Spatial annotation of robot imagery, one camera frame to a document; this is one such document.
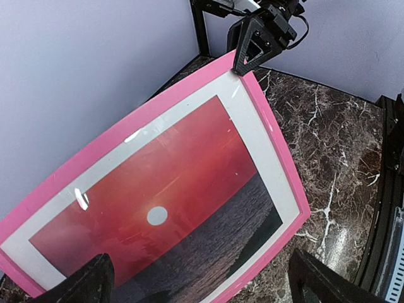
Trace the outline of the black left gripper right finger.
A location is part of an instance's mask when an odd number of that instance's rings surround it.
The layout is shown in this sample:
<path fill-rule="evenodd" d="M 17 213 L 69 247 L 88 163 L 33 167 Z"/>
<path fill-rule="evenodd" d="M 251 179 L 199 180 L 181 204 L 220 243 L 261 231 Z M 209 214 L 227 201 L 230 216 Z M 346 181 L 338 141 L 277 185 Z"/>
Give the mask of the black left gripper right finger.
<path fill-rule="evenodd" d="M 312 254 L 294 249 L 288 262 L 288 280 L 293 302 L 308 302 L 308 288 L 321 302 L 384 302 L 329 269 Z"/>

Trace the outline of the red and grey photo print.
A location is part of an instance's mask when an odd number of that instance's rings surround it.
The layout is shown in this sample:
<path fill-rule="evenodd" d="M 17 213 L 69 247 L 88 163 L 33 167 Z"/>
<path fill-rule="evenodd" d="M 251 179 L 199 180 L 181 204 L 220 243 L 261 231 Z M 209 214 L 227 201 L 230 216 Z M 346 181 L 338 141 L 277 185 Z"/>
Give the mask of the red and grey photo print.
<path fill-rule="evenodd" d="M 169 127 L 30 238 L 65 276 L 100 253 L 114 302 L 199 302 L 282 225 L 218 97 Z"/>

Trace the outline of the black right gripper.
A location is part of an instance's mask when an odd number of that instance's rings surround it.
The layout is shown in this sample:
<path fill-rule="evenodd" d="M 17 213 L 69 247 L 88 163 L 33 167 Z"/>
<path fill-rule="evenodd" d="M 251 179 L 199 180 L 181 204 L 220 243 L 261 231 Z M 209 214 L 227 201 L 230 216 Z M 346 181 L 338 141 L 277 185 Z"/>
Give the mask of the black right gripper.
<path fill-rule="evenodd" d="M 227 52 L 236 49 L 232 69 L 238 76 L 279 55 L 282 47 L 297 47 L 306 38 L 304 33 L 296 40 L 297 33 L 289 23 L 296 17 L 306 24 L 300 1 L 254 1 L 253 8 L 259 9 L 259 17 L 234 23 L 227 34 Z"/>

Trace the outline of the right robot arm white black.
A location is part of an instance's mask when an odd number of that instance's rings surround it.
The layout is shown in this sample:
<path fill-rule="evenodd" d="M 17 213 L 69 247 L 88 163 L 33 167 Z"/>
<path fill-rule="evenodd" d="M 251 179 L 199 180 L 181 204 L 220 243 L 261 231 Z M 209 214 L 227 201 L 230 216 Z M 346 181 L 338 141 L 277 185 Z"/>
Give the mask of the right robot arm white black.
<path fill-rule="evenodd" d="M 232 71 L 244 76 L 285 50 L 297 47 L 309 33 L 299 0 L 195 1 L 203 11 L 225 18 L 240 17 L 227 34 L 227 51 L 234 51 Z"/>

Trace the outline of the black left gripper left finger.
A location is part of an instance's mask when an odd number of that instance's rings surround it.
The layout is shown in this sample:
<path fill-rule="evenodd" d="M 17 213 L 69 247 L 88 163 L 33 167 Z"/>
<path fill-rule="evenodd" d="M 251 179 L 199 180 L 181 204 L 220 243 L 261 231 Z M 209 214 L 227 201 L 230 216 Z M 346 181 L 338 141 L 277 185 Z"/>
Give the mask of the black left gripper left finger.
<path fill-rule="evenodd" d="M 98 254 L 56 287 L 34 298 L 35 302 L 110 302 L 114 267 L 108 254 Z"/>

